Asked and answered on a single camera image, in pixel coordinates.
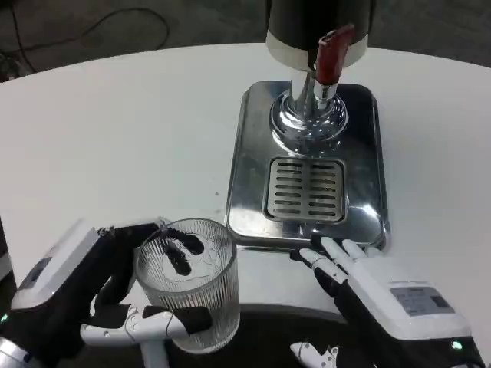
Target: ribbed glass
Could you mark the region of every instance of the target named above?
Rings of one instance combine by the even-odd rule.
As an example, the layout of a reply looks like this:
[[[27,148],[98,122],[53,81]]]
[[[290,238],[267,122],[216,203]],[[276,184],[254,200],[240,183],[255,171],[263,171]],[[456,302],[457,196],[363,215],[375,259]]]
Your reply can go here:
[[[228,230],[218,222],[201,218],[168,224],[195,235],[205,246],[201,255],[192,255],[176,240],[191,265],[187,276],[177,274],[155,238],[140,247],[135,264],[137,280],[150,303],[168,307],[207,307],[213,318],[210,329],[174,343],[190,353],[209,353],[227,344],[239,328],[239,279],[237,250]]]

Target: robotic hand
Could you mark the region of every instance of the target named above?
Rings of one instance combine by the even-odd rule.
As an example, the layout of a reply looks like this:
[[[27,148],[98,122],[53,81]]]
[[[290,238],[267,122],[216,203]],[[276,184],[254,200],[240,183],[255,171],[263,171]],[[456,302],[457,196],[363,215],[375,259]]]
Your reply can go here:
[[[173,310],[120,305],[133,280],[133,253],[145,240],[178,238],[193,254],[203,244],[166,227],[162,219],[95,230],[77,222],[29,272],[0,321],[0,368],[56,366],[83,345],[139,344],[147,368],[165,366],[162,340],[183,337],[212,325],[204,307]],[[171,241],[163,251],[180,274],[190,267]],[[94,301],[94,315],[91,303]]]
[[[301,249],[291,258],[312,268],[377,368],[485,367],[466,320],[396,258],[351,240],[312,243],[327,257]],[[290,348],[308,368],[336,367],[337,347],[323,355],[306,342]]]

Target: drip tray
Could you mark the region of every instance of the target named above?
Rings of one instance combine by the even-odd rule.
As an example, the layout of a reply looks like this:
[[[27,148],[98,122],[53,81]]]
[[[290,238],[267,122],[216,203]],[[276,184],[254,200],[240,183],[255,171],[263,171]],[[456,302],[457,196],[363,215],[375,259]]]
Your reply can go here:
[[[274,219],[338,222],[344,217],[343,169],[333,159],[271,162],[267,213]]]
[[[311,155],[299,156],[278,144],[270,129],[271,106],[288,88],[288,82],[258,82],[244,96],[227,228],[238,244],[257,249],[305,248],[314,235],[383,247],[389,224],[373,95],[339,84],[346,128]]]

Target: round table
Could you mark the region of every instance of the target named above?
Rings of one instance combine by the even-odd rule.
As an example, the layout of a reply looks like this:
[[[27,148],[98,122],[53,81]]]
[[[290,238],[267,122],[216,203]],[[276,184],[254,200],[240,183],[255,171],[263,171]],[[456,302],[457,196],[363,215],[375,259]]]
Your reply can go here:
[[[0,84],[0,216],[16,281],[77,218],[223,221],[242,94],[289,70],[263,44],[125,55]],[[342,82],[378,100],[389,255],[426,274],[491,360],[491,70],[369,49]],[[239,252],[242,303],[337,313],[287,255]],[[141,290],[128,297],[145,303]]]

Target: green led light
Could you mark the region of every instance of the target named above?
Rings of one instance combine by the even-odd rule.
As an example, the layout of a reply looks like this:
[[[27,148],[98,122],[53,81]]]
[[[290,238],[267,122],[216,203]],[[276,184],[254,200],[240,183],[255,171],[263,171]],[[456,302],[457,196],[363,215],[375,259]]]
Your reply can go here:
[[[462,350],[463,346],[459,341],[452,341],[452,348],[455,350]]]

